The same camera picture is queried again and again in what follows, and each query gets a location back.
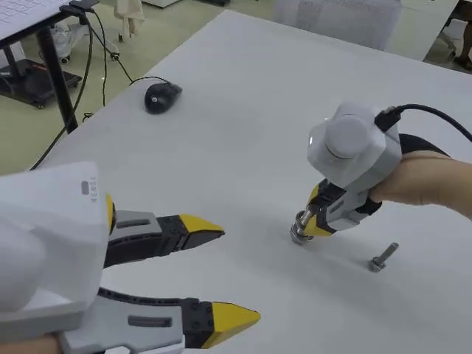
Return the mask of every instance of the white table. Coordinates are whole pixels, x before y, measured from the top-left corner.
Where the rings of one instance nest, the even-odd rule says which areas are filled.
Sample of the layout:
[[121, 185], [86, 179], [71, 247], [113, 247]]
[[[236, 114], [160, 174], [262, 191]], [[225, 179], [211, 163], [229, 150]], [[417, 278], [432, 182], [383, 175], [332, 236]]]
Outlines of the white table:
[[[322, 178], [305, 158], [313, 125], [352, 100], [432, 105], [472, 129], [468, 75], [229, 11], [150, 74], [184, 88], [168, 113], [146, 114], [150, 83], [137, 83], [44, 166], [95, 160], [119, 209], [192, 213], [227, 235], [106, 271], [104, 284], [261, 312], [255, 327], [212, 353], [470, 352], [470, 221], [439, 207], [387, 204], [303, 248], [288, 235]], [[436, 117], [408, 113], [400, 129], [472, 162], [471, 144]], [[393, 241], [400, 249], [387, 268], [369, 273], [366, 262]]]

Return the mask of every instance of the metal bolt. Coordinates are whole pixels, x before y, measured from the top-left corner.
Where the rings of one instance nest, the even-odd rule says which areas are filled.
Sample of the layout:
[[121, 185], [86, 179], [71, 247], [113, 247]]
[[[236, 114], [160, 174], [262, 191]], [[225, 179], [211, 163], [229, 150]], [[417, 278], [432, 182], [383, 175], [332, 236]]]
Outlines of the metal bolt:
[[384, 269], [386, 267], [385, 261], [388, 260], [397, 249], [398, 243], [394, 242], [383, 252], [383, 254], [378, 257], [373, 257], [369, 262], [369, 270], [378, 273]]
[[310, 209], [302, 210], [295, 217], [295, 224], [290, 229], [292, 240], [299, 245], [307, 243], [313, 239], [313, 236], [306, 236], [304, 233], [308, 221], [313, 217], [313, 212]]

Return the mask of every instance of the chair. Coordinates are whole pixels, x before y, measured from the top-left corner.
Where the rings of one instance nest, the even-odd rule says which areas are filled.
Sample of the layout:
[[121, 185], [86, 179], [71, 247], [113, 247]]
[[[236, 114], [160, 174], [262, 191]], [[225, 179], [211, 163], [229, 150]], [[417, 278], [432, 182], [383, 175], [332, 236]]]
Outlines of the chair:
[[400, 11], [399, 0], [277, 0], [275, 21], [385, 50]]

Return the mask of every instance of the black mouse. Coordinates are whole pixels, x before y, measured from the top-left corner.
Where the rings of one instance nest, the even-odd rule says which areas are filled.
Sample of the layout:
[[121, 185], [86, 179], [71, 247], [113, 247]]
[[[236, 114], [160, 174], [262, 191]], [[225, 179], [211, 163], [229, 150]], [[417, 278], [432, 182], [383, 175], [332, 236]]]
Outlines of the black mouse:
[[151, 114], [161, 114], [168, 111], [182, 92], [175, 83], [155, 83], [145, 95], [146, 111]]

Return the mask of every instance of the wire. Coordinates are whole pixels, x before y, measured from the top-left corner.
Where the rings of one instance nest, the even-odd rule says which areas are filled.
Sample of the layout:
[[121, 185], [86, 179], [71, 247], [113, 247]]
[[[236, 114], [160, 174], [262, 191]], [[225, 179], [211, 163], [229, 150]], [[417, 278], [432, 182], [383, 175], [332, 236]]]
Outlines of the wire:
[[101, 18], [98, 16], [98, 14], [95, 12], [95, 10], [91, 10], [91, 13], [95, 15], [95, 17], [98, 20], [98, 23], [100, 24], [100, 29], [102, 30], [102, 39], [103, 42], [100, 40], [100, 37], [97, 35], [97, 33], [93, 30], [93, 33], [97, 36], [99, 42], [103, 46], [103, 71], [105, 72], [105, 76], [103, 78], [103, 84], [102, 84], [102, 97], [103, 97], [103, 107], [106, 105], [106, 95], [105, 95], [105, 88], [106, 88], [106, 80], [108, 78], [108, 66], [106, 63], [106, 52], [107, 52], [107, 47], [106, 47], [106, 38], [105, 38], [105, 28], [103, 27], [103, 23]]
[[410, 105], [399, 105], [398, 107], [395, 108], [395, 110], [398, 113], [402, 113], [406, 110], [416, 110], [416, 111], [425, 111], [431, 114], [434, 114], [435, 116], [438, 116], [441, 119], [444, 119], [447, 123], [455, 127], [463, 136], [465, 136], [470, 142], [472, 142], [472, 134], [469, 133], [467, 129], [465, 129], [459, 122], [457, 122], [454, 118], [451, 116], [447, 115], [444, 112], [441, 112], [437, 110], [436, 108], [428, 107], [427, 105], [416, 105], [416, 104], [410, 104]]
[[119, 60], [119, 58], [115, 58], [115, 60], [118, 62], [118, 64], [121, 66], [121, 69], [123, 70], [123, 72], [125, 73], [125, 75], [128, 77], [128, 79], [133, 82], [133, 79], [131, 78], [131, 76], [128, 74], [128, 71], [126, 70], [125, 66], [123, 65], [123, 63]]
[[147, 79], [160, 79], [160, 80], [164, 81], [165, 83], [171, 83], [170, 81], [167, 81], [167, 80], [165, 80], [165, 79], [163, 79], [162, 77], [159, 77], [159, 76], [144, 76], [144, 77], [140, 77], [140, 78], [137, 78], [135, 80], [132, 80], [131, 83], [130, 83], [130, 86], [133, 85], [137, 81], [147, 80]]
[[[87, 24], [88, 28], [91, 29], [90, 21], [87, 19], [86, 16], [83, 16], [83, 17], [84, 17], [84, 20], [86, 20], [86, 24]], [[84, 92], [85, 87], [86, 87], [87, 78], [89, 77], [89, 71], [90, 71], [90, 65], [91, 65], [91, 56], [92, 56], [92, 51], [93, 51], [93, 47], [94, 47], [93, 42], [94, 42], [94, 38], [93, 38], [92, 35], [90, 35], [89, 39], [88, 39], [88, 58], [87, 58], [86, 70], [83, 73], [82, 86], [80, 87], [79, 94], [77, 96], [77, 99], [75, 100], [74, 108], [72, 109], [72, 114], [69, 118], [69, 121], [66, 125], [64, 125], [64, 128], [61, 129], [61, 131], [54, 138], [54, 140], [52, 140], [51, 144], [46, 149], [46, 151], [44, 151], [43, 155], [41, 155], [39, 160], [37, 160], [37, 162], [29, 169], [30, 171], [36, 170], [39, 167], [39, 165], [44, 161], [46, 156], [49, 154], [49, 152], [52, 150], [52, 148], [56, 145], [56, 143], [59, 141], [59, 139], [62, 137], [62, 135], [66, 132], [66, 129], [73, 122], [73, 117], [75, 115], [75, 111], [77, 110], [77, 107], [79, 106], [80, 100], [82, 99], [82, 95], [83, 95], [83, 92]]]
[[102, 34], [103, 34], [103, 41], [102, 41], [102, 38], [100, 38], [100, 36], [97, 34], [97, 32], [95, 31], [95, 29], [91, 29], [91, 31], [95, 34], [95, 37], [97, 37], [98, 41], [100, 42], [100, 44], [102, 45], [104, 51], [108, 52], [112, 57], [113, 57], [113, 60], [116, 61], [119, 66], [121, 66], [121, 69], [123, 70], [123, 72], [125, 73], [126, 77], [128, 78], [128, 80], [130, 80], [130, 85], [133, 85], [136, 81], [140, 81], [140, 80], [144, 80], [144, 79], [159, 79], [159, 80], [162, 80], [164, 81], [165, 83], [171, 83], [169, 80], [165, 80], [164, 78], [162, 77], [159, 77], [159, 76], [146, 76], [146, 77], [140, 77], [138, 79], [133, 79], [131, 77], [131, 75], [129, 75], [128, 73], [128, 70], [125, 68], [125, 65], [123, 65], [123, 63], [121, 62], [121, 60], [119, 59], [119, 53], [115, 53], [115, 52], [112, 52], [110, 49], [108, 49], [108, 47], [106, 46], [106, 42], [105, 42], [105, 32], [104, 32], [104, 29], [103, 29], [103, 23], [102, 21], [100, 20], [100, 17], [98, 15], [98, 13], [96, 13], [95, 11], [92, 10], [92, 13], [97, 17], [97, 20], [98, 22], [100, 23], [100, 28], [102, 30]]

